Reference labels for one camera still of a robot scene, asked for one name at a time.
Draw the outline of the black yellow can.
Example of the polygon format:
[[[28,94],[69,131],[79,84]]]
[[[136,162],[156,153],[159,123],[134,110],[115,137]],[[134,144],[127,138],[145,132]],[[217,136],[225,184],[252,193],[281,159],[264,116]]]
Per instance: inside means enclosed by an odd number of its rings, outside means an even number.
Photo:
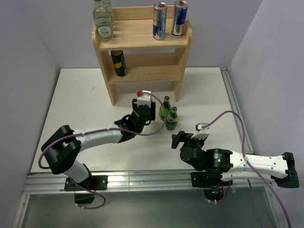
[[[114,64],[116,75],[119,77],[126,76],[126,63],[124,59],[124,53],[122,50],[112,50],[111,57]]]

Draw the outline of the green glass bottle front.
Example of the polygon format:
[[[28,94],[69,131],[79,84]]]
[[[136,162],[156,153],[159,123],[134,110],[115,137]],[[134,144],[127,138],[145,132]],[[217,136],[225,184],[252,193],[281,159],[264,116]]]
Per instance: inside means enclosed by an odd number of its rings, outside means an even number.
[[[176,129],[178,125],[178,115],[177,115],[177,107],[172,107],[169,111],[166,121],[165,121],[165,127],[169,131],[173,131]]]

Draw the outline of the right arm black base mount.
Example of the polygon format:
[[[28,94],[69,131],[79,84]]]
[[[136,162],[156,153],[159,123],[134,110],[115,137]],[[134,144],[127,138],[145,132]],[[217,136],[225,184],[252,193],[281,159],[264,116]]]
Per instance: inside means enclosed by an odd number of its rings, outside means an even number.
[[[202,188],[207,201],[214,204],[224,199],[233,184],[231,180],[223,181],[218,171],[196,171],[190,176],[192,187]]]

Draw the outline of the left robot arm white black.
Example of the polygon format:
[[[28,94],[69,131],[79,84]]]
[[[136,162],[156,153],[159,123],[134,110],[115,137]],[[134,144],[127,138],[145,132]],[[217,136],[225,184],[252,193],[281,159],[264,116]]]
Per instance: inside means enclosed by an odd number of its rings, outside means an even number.
[[[155,120],[156,103],[138,104],[139,99],[132,100],[133,111],[122,119],[115,121],[105,130],[72,130],[69,125],[60,127],[41,147],[54,175],[65,174],[76,185],[86,190],[92,186],[93,177],[83,163],[76,160],[78,154],[91,147],[109,143],[123,143],[141,134],[143,128]]]

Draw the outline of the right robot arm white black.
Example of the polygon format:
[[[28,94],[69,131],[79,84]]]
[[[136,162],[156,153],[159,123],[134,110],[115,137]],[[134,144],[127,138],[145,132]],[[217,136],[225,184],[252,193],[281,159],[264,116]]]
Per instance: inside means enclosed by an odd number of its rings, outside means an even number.
[[[232,150],[203,150],[205,139],[192,133],[180,131],[172,135],[173,149],[182,143],[180,159],[194,168],[191,172],[193,187],[215,188],[227,186],[236,180],[258,180],[275,182],[281,188],[298,188],[299,180],[295,159],[291,152],[280,156],[258,156],[241,154]]]

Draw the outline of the silver blue energy drink can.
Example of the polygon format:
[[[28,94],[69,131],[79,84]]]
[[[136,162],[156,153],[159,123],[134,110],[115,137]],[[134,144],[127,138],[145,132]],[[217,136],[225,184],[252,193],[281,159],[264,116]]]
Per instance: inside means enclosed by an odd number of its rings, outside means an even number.
[[[184,32],[186,23],[188,4],[183,0],[177,0],[173,8],[173,21],[171,28],[171,35],[174,38],[181,38]]]

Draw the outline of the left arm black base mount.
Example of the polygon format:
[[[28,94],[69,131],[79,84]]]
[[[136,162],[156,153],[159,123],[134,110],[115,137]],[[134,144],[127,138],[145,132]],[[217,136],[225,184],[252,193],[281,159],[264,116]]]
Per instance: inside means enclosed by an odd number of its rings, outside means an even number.
[[[74,192],[74,202],[77,206],[83,209],[98,209],[104,206],[106,203],[106,198],[99,193],[99,190],[106,190],[108,184],[107,175],[93,175],[89,176],[88,179],[81,183],[75,182],[72,178],[67,177],[64,191]],[[97,197],[103,200],[102,204],[99,206],[91,206]]]

